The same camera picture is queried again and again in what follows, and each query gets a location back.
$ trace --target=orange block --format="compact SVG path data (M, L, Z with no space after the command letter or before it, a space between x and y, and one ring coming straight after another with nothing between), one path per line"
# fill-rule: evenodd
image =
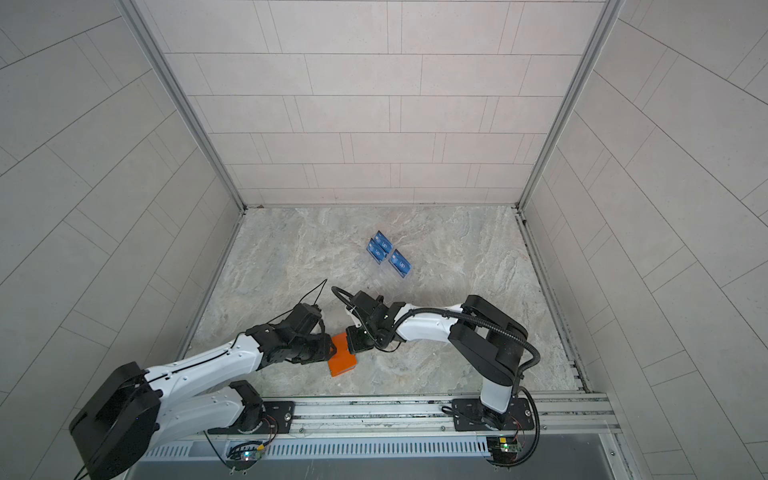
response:
M336 346L336 355L328 360L328 367L331 369L331 376L339 376L355 368L357 358L349 353L349 348L346 345L346 332L334 336L331 340Z

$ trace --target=blue card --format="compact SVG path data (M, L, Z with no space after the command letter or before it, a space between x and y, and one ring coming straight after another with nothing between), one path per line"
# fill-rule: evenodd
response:
M381 233L381 230L376 232L376 236L373 237L373 239L376 241L376 243L379 244L379 247L381 247L382 250L384 250L384 253L389 253L392 251L392 243L384 237L384 234Z
M368 253L377 263L381 263L386 258L386 253L379 247L378 243L373 241L373 238L368 242Z
M408 272L411 271L411 263L397 250L395 250L389 258L389 262L395 267L395 270L397 270L397 273L399 273L402 278L406 278Z

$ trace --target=tile wall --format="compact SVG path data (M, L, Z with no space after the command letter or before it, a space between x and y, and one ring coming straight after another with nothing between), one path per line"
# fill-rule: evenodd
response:
M767 31L627 0L525 210L645 478L768 478Z
M239 214L110 0L0 2L0 112L0 477L69 479L69 421L172 360Z
M137 4L251 205L518 201L603 6Z

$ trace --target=blue box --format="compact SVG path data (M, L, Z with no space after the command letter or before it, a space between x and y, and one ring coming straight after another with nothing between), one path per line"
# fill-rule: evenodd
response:
M389 262L395 267L395 270L397 270L397 273L399 273L402 278L406 278L408 272L411 271L411 263L397 250L392 253Z
M378 243L373 241L373 238L368 242L368 253L371 254L371 257L373 257L378 264L381 264L386 258L386 253L379 247Z
M389 254L389 252L392 251L392 242L384 237L384 233L381 233L381 230L376 232L376 236L373 237L373 239L379 244L379 247L384 250L384 253Z

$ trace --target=gray marble surface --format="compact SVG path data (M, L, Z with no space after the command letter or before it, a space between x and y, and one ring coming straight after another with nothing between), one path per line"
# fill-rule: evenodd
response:
M367 253L377 230L413 265L405 279ZM524 385L577 388L510 207L248 210L188 355L290 309L325 278L318 304L331 335L352 324L332 285L381 294L387 304L418 306L453 305L474 293L523 324L528 341L541 352ZM482 384L453 346L428 340L405 343L396 353L360 353L357 362L354 370L335 378L326 362L284 362L245 378L262 396L461 393L478 392Z

